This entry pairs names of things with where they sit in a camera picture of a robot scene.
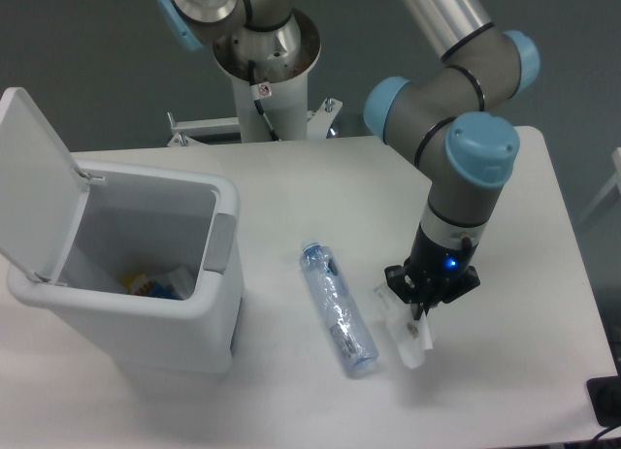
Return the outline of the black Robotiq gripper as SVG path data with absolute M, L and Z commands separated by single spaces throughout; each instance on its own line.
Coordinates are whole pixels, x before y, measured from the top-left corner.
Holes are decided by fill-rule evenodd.
M 457 247 L 433 241 L 419 226 L 403 265 L 384 269 L 388 287 L 406 304 L 414 320 L 438 303 L 449 304 L 480 285 L 471 260 L 477 244 L 467 233 L 459 233 Z

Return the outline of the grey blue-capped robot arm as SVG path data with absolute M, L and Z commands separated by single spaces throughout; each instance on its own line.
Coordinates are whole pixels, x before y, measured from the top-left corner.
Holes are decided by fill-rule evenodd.
M 320 42 L 292 0 L 156 0 L 180 44 L 212 46 L 239 88 L 247 142 L 309 136 L 307 97 L 283 95 L 314 66 Z M 431 79 L 380 82 L 364 107 L 367 127 L 431 182 L 404 263 L 385 270 L 388 288 L 419 319 L 479 283 L 472 259 L 504 185 L 519 138 L 493 109 L 536 79 L 539 52 L 518 31 L 499 31 L 479 0 L 402 0 L 441 60 Z

